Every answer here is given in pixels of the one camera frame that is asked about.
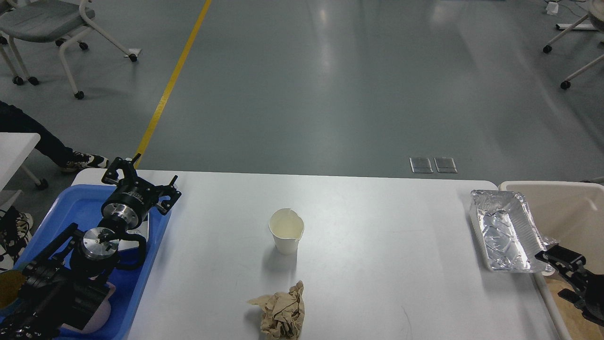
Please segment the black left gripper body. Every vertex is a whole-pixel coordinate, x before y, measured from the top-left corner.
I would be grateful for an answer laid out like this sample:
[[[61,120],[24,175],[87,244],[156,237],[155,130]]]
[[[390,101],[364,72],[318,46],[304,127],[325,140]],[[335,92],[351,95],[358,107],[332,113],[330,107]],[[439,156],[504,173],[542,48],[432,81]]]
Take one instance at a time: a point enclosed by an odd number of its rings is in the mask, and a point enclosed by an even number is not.
[[[114,232],[135,230],[159,197],[159,190],[153,185],[117,187],[101,207],[100,226]]]

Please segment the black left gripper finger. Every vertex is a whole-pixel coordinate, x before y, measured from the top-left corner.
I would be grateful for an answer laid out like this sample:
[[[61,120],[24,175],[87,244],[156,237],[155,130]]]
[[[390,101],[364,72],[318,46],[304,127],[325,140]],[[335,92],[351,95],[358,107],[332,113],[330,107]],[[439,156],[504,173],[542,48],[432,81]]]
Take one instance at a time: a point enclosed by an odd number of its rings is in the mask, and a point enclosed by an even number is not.
[[[151,188],[151,205],[155,207],[161,215],[168,215],[169,211],[175,206],[181,198],[182,193],[176,187],[178,176],[173,176],[167,185],[153,186]]]
[[[140,153],[136,153],[133,159],[116,157],[101,177],[101,183],[115,185],[117,188],[140,187],[142,183],[134,165],[141,156]]]

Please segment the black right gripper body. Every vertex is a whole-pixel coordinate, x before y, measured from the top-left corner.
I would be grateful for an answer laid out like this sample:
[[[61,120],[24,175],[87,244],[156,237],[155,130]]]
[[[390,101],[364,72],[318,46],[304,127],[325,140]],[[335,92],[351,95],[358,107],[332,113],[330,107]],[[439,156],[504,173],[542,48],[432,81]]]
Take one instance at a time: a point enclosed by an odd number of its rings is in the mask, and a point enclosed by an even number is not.
[[[559,273],[572,289],[562,289],[558,296],[580,310],[583,318],[603,327],[604,276],[589,270],[560,270]]]

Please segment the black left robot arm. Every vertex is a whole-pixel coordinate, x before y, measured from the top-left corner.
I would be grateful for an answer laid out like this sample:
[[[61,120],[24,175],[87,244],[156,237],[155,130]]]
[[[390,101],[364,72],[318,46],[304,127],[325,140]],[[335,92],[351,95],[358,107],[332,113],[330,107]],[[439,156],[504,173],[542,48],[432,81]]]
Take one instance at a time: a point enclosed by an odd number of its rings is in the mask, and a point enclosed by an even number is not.
[[[113,271],[145,265],[151,239],[134,230],[153,209],[168,215],[181,192],[177,176],[166,185],[138,176],[139,157],[117,157],[101,177],[115,191],[101,205],[95,228],[82,231],[72,222],[19,270],[23,282],[16,308],[1,322],[3,340],[51,340],[63,325],[83,331],[99,322],[93,315],[108,302]]]

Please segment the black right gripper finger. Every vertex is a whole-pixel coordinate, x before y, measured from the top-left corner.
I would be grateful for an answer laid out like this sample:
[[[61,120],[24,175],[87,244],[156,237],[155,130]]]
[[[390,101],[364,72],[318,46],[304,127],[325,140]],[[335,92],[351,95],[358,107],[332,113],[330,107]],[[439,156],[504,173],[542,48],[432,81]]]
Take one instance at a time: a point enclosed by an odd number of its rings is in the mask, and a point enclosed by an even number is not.
[[[586,258],[574,250],[553,246],[548,250],[539,251],[535,258],[554,267],[559,275],[571,284],[586,282]]]

